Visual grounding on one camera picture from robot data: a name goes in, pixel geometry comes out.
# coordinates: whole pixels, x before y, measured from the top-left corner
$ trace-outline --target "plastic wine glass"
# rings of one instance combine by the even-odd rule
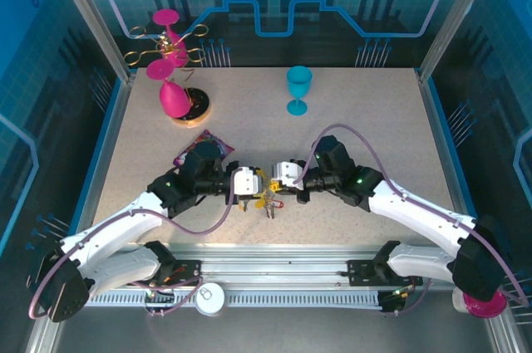
[[[295,116],[303,115],[307,112],[307,104],[301,101],[310,90],[310,82],[313,79],[313,73],[306,66],[293,66],[288,70],[286,75],[288,81],[288,91],[295,98],[287,105],[287,110]]]

